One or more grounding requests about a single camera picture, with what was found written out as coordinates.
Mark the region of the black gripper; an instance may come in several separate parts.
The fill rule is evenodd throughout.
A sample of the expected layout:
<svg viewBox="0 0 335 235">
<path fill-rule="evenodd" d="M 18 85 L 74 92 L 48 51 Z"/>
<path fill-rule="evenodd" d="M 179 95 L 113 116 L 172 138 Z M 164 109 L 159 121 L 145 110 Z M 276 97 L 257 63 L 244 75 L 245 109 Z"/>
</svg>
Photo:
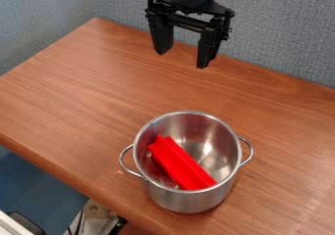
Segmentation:
<svg viewBox="0 0 335 235">
<path fill-rule="evenodd" d="M 145 13 L 156 52 L 163 55 L 171 49 L 176 26 L 199 32 L 196 67 L 207 68 L 221 40 L 229 39 L 235 12 L 215 0 L 148 0 Z"/>
</svg>

